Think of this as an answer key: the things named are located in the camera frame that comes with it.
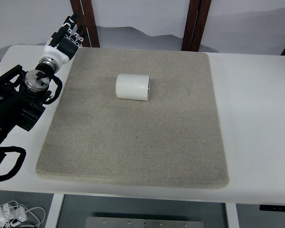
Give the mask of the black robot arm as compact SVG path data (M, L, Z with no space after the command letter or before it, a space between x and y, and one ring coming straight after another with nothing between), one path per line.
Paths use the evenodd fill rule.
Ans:
M57 69L49 61L40 62L34 70L21 65L0 76L0 144L15 127L30 131L45 110L62 91Z

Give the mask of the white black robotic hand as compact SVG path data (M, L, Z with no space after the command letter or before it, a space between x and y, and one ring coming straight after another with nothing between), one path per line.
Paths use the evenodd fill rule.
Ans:
M59 30L52 34L44 46L44 55L39 63L47 64L54 72L67 64L82 45L87 34L80 35L83 26L77 26L78 14L68 16Z

